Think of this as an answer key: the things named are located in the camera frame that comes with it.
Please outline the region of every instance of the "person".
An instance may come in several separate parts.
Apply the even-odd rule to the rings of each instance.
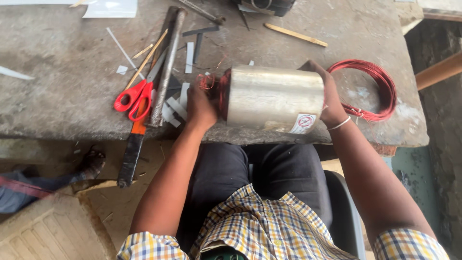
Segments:
[[[0,213],[14,213],[38,199],[37,191],[44,195],[54,192],[73,182],[96,179],[104,167],[106,156],[90,148],[85,154],[77,172],[63,176],[39,177],[32,166],[17,168],[0,174]]]
[[[332,76],[325,85],[326,124],[350,194],[378,259],[448,259],[417,204],[349,120]],[[184,130],[135,211],[118,259],[355,259],[338,249],[326,179],[312,145],[272,145],[260,155],[229,144],[200,146],[217,121],[206,93],[188,93]]]

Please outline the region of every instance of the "checkered shirt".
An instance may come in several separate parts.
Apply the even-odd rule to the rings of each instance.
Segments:
[[[200,259],[201,252],[227,245],[247,259],[356,259],[336,247],[316,213],[288,192],[263,200],[247,185],[209,213],[190,255],[175,237],[141,232],[129,235],[118,259]],[[391,229],[374,245],[377,259],[449,259],[438,242],[411,229]]]

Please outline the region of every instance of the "scissors blade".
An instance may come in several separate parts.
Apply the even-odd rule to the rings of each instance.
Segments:
[[[168,48],[166,48],[166,49],[162,52],[162,54],[160,55],[160,57],[157,59],[156,64],[154,65],[154,67],[152,67],[151,71],[150,71],[149,74],[147,75],[147,77],[146,77],[147,83],[152,82],[152,81],[156,78],[157,73],[159,73],[160,67],[161,67],[162,64],[164,63],[165,56],[167,55],[167,49],[168,49]]]

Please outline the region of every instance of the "scissors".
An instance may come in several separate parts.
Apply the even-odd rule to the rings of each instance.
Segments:
[[[136,84],[135,86],[123,91],[115,99],[114,108],[119,112],[124,112],[128,110],[133,104],[132,110],[128,113],[128,118],[133,122],[140,121],[148,112],[151,107],[151,91],[152,91],[152,81],[156,78],[157,73],[160,70],[160,67],[164,63],[166,56],[166,50],[160,55],[154,67],[151,69],[146,79],[142,82]],[[127,97],[128,102],[124,105],[122,104],[122,98]],[[137,118],[133,118],[135,112],[139,109],[142,99],[147,99],[147,109]]]

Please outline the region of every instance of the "stone table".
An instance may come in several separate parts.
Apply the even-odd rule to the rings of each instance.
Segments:
[[[222,75],[233,64],[297,69],[308,59],[324,68],[344,59],[362,59],[385,68],[393,77],[398,95],[394,115],[386,122],[358,120],[371,142],[394,146],[428,144],[425,117],[415,78],[392,0],[297,0],[285,17],[246,14],[250,31],[228,1],[198,5],[227,18],[220,31],[206,33],[201,55],[192,74],[185,74],[186,50],[177,52],[173,74],[181,81],[195,81],[206,71]],[[169,6],[175,0],[138,0],[133,19],[83,19],[86,6],[0,6],[0,66],[34,76],[20,80],[0,75],[0,136],[41,139],[126,139],[132,123],[112,105],[134,70],[108,32],[109,27],[129,56],[160,35]],[[183,31],[212,26],[189,10]],[[327,48],[283,35],[263,26],[268,22],[325,41]],[[179,46],[195,42],[182,37]],[[134,60],[139,66],[144,55]],[[217,66],[218,69],[204,69]],[[125,75],[119,65],[129,67]],[[352,69],[333,76],[344,100],[363,110],[379,107],[376,83]],[[175,138],[179,129],[165,124],[148,130],[158,139]],[[330,143],[324,124],[308,135],[281,134],[228,128],[219,122],[204,136],[205,142],[235,144],[292,142]]]

